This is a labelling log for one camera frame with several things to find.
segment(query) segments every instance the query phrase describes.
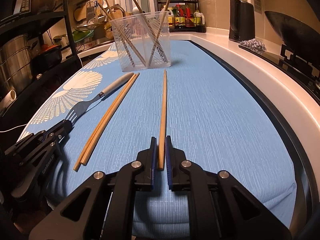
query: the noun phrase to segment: blue tablecloth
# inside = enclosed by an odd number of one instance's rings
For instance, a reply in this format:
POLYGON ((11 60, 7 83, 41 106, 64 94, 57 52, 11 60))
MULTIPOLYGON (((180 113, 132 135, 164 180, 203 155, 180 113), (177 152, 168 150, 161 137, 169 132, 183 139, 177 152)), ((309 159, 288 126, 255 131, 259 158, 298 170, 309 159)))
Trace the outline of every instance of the blue tablecloth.
MULTIPOLYGON (((228 170, 289 227, 296 183, 292 161, 257 102, 214 59, 188 41, 171 41, 167 68, 167 130, 174 147, 204 170, 228 170)), ((48 186, 48 195, 63 199, 95 171, 111 173, 135 160, 158 138, 163 69, 140 71, 101 136, 87 166, 73 165, 119 90, 93 104, 61 143, 65 156, 48 186)), ((60 87, 22 133, 48 129, 80 100, 90 100, 120 77, 116 47, 84 66, 60 87)), ((132 234, 150 238, 186 237, 187 197, 170 192, 166 170, 156 172, 156 189, 136 195, 132 234)))

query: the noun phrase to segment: gas stove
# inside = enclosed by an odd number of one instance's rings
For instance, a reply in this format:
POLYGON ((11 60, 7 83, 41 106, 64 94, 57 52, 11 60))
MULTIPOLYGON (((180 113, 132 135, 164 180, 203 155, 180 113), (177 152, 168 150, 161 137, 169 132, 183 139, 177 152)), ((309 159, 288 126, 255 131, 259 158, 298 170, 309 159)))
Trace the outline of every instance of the gas stove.
POLYGON ((295 55, 295 53, 284 44, 281 46, 280 55, 267 51, 261 53, 256 49, 241 45, 239 45, 239 47, 257 55, 286 73, 303 87, 303 89, 320 105, 320 66, 311 65, 307 60, 295 55))

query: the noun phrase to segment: frying pan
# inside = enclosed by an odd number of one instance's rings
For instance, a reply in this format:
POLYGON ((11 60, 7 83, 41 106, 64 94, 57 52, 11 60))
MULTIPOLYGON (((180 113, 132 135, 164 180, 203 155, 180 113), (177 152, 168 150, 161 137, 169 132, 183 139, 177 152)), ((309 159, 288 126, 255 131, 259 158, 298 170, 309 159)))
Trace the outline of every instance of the frying pan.
POLYGON ((319 66, 320 34, 305 23, 283 13, 265 11, 274 31, 296 55, 319 66))

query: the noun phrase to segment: fork handle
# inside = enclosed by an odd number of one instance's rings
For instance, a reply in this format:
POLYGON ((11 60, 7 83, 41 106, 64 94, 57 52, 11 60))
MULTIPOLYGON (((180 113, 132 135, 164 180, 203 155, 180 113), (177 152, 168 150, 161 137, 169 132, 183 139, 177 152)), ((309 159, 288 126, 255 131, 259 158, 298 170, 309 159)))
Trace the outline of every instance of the fork handle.
POLYGON ((123 76, 119 77, 117 80, 113 81, 110 85, 105 87, 101 92, 101 97, 104 97, 105 95, 109 94, 113 90, 117 89, 118 87, 122 86, 124 83, 126 83, 132 76, 133 72, 129 72, 127 74, 124 74, 123 76))

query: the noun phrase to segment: clear plastic utensil holder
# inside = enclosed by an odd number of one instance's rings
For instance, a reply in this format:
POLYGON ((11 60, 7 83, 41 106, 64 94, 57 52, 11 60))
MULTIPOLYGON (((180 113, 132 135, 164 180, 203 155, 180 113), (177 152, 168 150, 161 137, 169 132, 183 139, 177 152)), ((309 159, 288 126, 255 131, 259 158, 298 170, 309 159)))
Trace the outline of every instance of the clear plastic utensil holder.
POLYGON ((171 65, 168 12, 131 15, 111 21, 111 25, 123 72, 171 65))

